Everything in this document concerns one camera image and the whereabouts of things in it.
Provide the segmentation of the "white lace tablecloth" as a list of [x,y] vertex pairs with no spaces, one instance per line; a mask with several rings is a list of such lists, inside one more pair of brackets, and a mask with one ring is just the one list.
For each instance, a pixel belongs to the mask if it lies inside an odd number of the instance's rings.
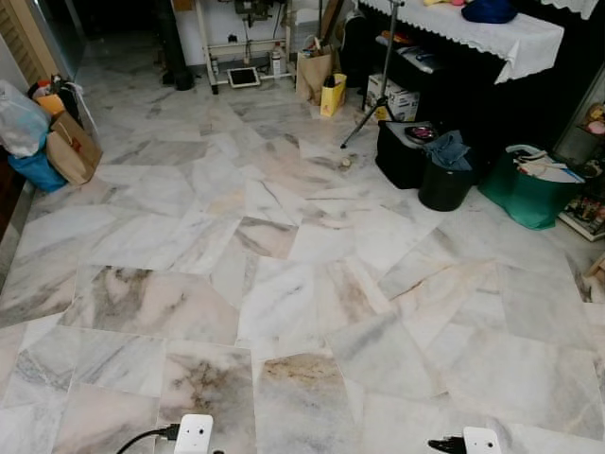
[[531,77],[556,65],[563,38],[561,26],[519,14],[505,25],[468,22],[457,6],[425,6],[423,0],[357,0],[399,22],[418,27],[505,61],[496,83]]

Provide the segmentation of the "white cardboard box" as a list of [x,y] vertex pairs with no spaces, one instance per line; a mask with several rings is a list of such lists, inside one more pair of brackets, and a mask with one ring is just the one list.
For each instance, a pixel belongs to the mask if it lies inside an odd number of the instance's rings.
[[418,92],[410,92],[403,90],[396,82],[388,82],[388,103],[385,107],[377,107],[377,99],[380,98],[382,92],[382,77],[381,75],[371,75],[368,78],[366,98],[364,98],[363,110],[374,108],[375,120],[411,122],[418,117],[420,94]]

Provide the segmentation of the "dark blue bag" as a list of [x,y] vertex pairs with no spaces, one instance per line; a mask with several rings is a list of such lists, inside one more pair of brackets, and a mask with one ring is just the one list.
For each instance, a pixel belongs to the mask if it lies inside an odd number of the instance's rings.
[[510,0],[466,0],[462,17],[479,25],[506,25],[518,16]]

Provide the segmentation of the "dark glass display cabinet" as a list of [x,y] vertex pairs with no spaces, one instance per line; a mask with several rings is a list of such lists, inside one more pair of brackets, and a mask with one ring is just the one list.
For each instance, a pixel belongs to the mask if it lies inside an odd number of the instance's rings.
[[588,241],[604,237],[604,226],[600,209],[602,202],[599,181],[605,169],[601,167],[599,155],[604,151],[602,144],[602,122],[604,122],[605,75],[601,72],[579,101],[578,108],[556,147],[556,156],[583,179],[572,199],[559,213],[559,219]]

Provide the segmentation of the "white sewing machine table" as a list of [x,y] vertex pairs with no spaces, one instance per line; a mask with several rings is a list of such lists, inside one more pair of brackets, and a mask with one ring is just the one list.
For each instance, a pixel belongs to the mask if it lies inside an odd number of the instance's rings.
[[213,95],[228,83],[228,70],[254,66],[261,82],[297,79],[291,60],[291,0],[193,0],[206,85]]

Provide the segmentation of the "green shopping bag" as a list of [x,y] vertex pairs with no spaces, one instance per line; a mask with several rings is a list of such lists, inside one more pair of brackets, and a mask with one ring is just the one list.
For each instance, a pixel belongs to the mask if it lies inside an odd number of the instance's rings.
[[556,225],[584,183],[586,179],[547,151],[517,144],[505,147],[478,190],[524,228],[545,230]]

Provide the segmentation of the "blue plastic bag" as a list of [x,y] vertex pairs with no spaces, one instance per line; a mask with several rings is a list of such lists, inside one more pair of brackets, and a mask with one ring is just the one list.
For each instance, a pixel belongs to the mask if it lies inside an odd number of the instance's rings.
[[43,193],[56,193],[68,182],[58,173],[51,163],[49,163],[46,152],[38,151],[27,157],[18,157],[9,154],[6,157],[9,165],[22,174],[28,182],[31,182],[36,189]]

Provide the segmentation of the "black tripod stand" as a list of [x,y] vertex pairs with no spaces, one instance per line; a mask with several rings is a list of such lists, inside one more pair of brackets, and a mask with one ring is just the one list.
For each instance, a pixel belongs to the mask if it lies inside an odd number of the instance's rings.
[[379,96],[377,96],[377,99],[375,100],[375,104],[372,105],[372,107],[364,113],[362,118],[360,118],[357,126],[355,126],[354,129],[351,130],[351,132],[346,135],[346,138],[344,140],[342,140],[339,148],[347,148],[349,146],[349,143],[351,142],[352,139],[354,139],[354,136],[358,135],[360,133],[360,130],[362,130],[363,127],[368,124],[369,120],[371,120],[371,118],[374,117],[374,114],[376,113],[377,109],[384,109],[386,114],[388,114],[388,116],[386,116],[386,118],[390,121],[393,121],[394,118],[396,118],[396,116],[394,116],[393,109],[391,109],[389,106],[389,103],[390,103],[390,100],[389,100],[390,99],[390,94],[389,94],[389,83],[390,83],[389,72],[390,72],[390,70],[389,69],[390,69],[390,60],[392,60],[393,55],[396,55],[396,44],[394,43],[394,35],[396,35],[396,26],[397,26],[397,22],[398,22],[399,9],[402,7],[402,5],[405,4],[406,0],[386,0],[386,1],[388,1],[389,7],[390,7],[390,9],[389,9],[390,15],[389,15],[389,20],[388,20],[389,29],[388,29],[388,36],[386,36],[384,42],[382,43],[384,45],[384,60],[382,61],[382,68],[381,68],[381,72],[380,72],[381,83],[380,83]]

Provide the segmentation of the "blue denim cloth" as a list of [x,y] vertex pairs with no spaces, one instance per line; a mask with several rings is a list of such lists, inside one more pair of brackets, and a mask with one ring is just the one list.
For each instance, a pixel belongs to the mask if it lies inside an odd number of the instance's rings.
[[423,147],[429,160],[438,167],[446,170],[466,170],[470,172],[472,165],[468,160],[471,148],[463,140],[461,131],[443,133]]

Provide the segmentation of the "black round bin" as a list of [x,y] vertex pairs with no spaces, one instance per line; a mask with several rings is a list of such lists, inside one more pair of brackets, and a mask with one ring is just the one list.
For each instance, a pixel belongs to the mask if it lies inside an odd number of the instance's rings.
[[438,212],[458,209],[475,184],[472,170],[451,170],[428,163],[419,187],[418,198],[424,207]]

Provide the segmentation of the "white plastic bag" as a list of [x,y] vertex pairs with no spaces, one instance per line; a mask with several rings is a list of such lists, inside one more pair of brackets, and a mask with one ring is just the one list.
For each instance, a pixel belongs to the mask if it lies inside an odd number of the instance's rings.
[[25,91],[0,79],[0,147],[9,155],[31,157],[42,150],[51,117]]

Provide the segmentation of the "wide brown paper bag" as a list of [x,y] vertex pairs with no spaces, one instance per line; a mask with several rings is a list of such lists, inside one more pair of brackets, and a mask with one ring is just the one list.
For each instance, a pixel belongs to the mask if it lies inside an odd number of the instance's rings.
[[71,185],[84,185],[102,160],[102,148],[69,113],[55,117],[46,139],[49,164]]

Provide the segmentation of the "tall brown paper bag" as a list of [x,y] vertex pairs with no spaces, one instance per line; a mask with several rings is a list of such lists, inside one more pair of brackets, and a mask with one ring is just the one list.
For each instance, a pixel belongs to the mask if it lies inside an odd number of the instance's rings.
[[325,44],[324,47],[316,49],[303,49],[297,53],[295,94],[299,100],[319,107],[323,83],[333,74],[336,53],[337,50],[332,44]]

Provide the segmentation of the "black storage box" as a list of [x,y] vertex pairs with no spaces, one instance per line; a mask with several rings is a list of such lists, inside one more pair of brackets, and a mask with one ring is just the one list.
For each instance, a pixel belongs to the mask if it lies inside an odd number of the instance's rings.
[[377,168],[399,189],[423,185],[429,163],[426,147],[436,140],[438,130],[431,122],[377,122]]

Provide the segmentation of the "yellow paper bag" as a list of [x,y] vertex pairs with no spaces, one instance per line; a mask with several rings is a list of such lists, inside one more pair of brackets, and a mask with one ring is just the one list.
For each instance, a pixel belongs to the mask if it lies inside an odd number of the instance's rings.
[[329,75],[321,83],[320,88],[320,115],[333,117],[337,110],[345,103],[345,90],[347,77],[342,73]]

